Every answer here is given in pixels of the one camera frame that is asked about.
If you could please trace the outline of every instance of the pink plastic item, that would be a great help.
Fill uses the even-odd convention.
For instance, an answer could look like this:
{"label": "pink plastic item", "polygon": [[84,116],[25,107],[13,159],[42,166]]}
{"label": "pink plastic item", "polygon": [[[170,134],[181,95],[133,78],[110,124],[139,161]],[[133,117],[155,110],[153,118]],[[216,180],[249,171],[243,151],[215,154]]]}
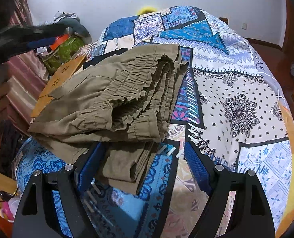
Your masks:
{"label": "pink plastic item", "polygon": [[7,215],[9,220],[14,220],[14,216],[10,211],[8,202],[3,202],[2,203],[2,211],[3,211],[3,213],[5,213]]}

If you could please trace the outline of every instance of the patterned bedspread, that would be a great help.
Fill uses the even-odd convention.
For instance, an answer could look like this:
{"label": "patterned bedspread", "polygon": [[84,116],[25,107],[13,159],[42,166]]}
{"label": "patterned bedspread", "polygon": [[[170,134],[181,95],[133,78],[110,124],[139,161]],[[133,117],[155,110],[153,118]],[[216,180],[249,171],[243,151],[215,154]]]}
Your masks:
{"label": "patterned bedspread", "polygon": [[[278,102],[288,106],[280,85],[246,39],[196,7],[171,7],[119,19],[103,31],[97,44],[89,46],[86,53],[91,60],[95,55],[123,47],[131,49],[152,43],[178,43],[183,59],[189,61],[167,134],[168,140],[180,142],[178,153],[171,157],[160,155],[153,164],[153,181],[147,184],[150,187],[147,194],[150,195],[155,194],[155,190],[161,194],[160,186],[154,183],[157,178],[162,180],[162,188],[168,188],[170,177],[167,173],[177,158],[177,173],[172,182],[161,237],[187,237],[207,201],[205,193],[194,183],[184,160],[184,142],[189,140],[215,163],[223,164],[230,171],[244,173],[253,169],[257,173],[276,230],[285,210],[291,180],[291,150]],[[22,190],[35,169],[57,171],[65,164],[33,139],[28,140],[22,150],[26,153],[16,170]],[[92,211],[88,212],[93,225],[103,229],[101,237],[153,236],[159,217],[157,207],[161,208],[166,198],[160,195],[139,196],[137,199],[144,200],[144,203],[136,202],[140,205],[138,212],[127,212],[131,219],[137,220],[137,228],[126,233],[121,225],[115,227],[111,219],[115,220],[115,209],[125,210],[124,203],[134,200],[111,187],[102,189],[110,194],[102,197],[102,201],[109,201],[106,208],[113,209],[104,214],[94,206],[100,219],[95,218],[97,214]],[[59,196],[55,196],[60,224],[64,233],[70,236],[68,227],[64,225]],[[217,235],[225,233],[234,197],[235,192],[230,192]],[[90,197],[86,199],[93,204]],[[105,221],[105,224],[100,225],[99,221]]]}

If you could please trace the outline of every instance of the pile of clothes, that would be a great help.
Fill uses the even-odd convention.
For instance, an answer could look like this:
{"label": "pile of clothes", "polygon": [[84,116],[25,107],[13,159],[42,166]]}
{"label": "pile of clothes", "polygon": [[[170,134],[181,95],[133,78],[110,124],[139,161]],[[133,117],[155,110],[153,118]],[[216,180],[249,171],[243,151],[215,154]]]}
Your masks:
{"label": "pile of clothes", "polygon": [[[46,21],[43,23],[43,25],[55,24],[58,22],[65,25],[65,34],[68,34],[69,36],[72,36],[73,34],[79,36],[85,44],[92,42],[92,38],[88,30],[81,24],[81,20],[75,14],[75,12],[57,12],[54,15],[53,21]],[[49,50],[49,47],[50,46],[39,47],[35,50],[35,52],[38,56],[40,56],[41,59],[45,59],[54,52],[54,50]]]}
{"label": "pile of clothes", "polygon": [[92,142],[108,142],[96,178],[137,194],[165,138],[187,62],[178,44],[159,44],[94,64],[50,94],[29,131],[66,163]]}

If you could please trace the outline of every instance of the pink curtain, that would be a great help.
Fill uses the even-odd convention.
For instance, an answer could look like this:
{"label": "pink curtain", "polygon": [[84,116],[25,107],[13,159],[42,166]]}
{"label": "pink curtain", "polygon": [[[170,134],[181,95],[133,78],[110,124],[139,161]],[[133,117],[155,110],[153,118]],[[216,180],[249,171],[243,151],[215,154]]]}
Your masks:
{"label": "pink curtain", "polygon": [[[10,25],[31,26],[32,19],[27,0],[15,0],[16,9]],[[10,100],[9,118],[22,133],[28,134],[30,114],[39,94],[44,89],[48,72],[33,51],[17,55],[8,62],[12,88],[7,97]]]}

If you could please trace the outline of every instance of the paisley pattern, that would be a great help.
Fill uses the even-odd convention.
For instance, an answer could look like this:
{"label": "paisley pattern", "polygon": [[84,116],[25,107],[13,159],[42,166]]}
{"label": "paisley pattern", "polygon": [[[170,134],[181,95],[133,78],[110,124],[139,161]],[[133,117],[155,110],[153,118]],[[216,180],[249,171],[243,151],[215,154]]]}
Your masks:
{"label": "paisley pattern", "polygon": [[236,72],[228,72],[223,75],[222,74],[221,75],[216,75],[216,74],[213,75],[209,72],[199,71],[197,69],[194,69],[193,72],[194,72],[195,76],[205,76],[208,79],[211,79],[213,77],[222,79],[222,82],[229,87],[233,87],[235,85],[236,81],[239,80],[239,78],[237,76],[241,76],[241,74],[236,73]]}
{"label": "paisley pattern", "polygon": [[160,13],[134,20],[134,38],[136,44],[161,31],[164,31],[164,28]]}
{"label": "paisley pattern", "polygon": [[283,115],[277,102],[274,103],[270,113],[272,113],[273,116],[276,116],[278,120],[283,121]]}
{"label": "paisley pattern", "polygon": [[203,104],[208,104],[210,102],[205,95],[203,95],[201,92],[199,92],[199,97],[200,97],[200,103]]}
{"label": "paisley pattern", "polygon": [[[99,195],[91,187],[89,189],[91,196],[87,192],[81,195],[80,199],[84,208],[100,237],[151,237],[153,235],[161,210],[168,210],[168,208],[163,209],[162,204],[165,198],[170,199],[168,195],[171,193],[167,190],[170,175],[173,179],[176,176],[176,172],[171,169],[174,155],[167,156],[173,145],[166,144],[166,146],[161,154],[156,155],[137,196],[95,180],[93,181],[96,182],[101,194]],[[23,156],[16,170],[16,177],[21,191],[24,191],[34,170],[40,169],[44,173],[50,173],[60,170],[65,165],[65,162],[44,149],[31,137],[19,152],[23,153]],[[53,199],[62,233],[72,237],[58,191],[53,191]]]}

